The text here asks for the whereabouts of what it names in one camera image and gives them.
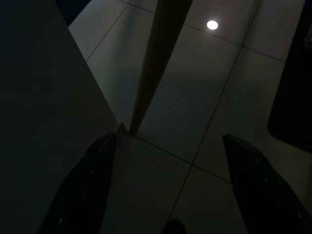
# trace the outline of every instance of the tile floor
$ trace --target tile floor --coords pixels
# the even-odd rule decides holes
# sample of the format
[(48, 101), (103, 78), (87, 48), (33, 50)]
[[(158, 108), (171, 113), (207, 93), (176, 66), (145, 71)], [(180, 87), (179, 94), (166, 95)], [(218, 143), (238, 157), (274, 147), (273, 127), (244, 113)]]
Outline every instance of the tile floor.
[[(138, 138), (126, 135), (117, 149), (101, 233), (161, 233), (169, 218), (187, 233), (246, 233), (223, 133), (262, 150), (312, 204), (312, 155), (266, 128), (303, 2), (194, 0)], [(156, 3), (92, 0), (69, 27), (127, 129)]]

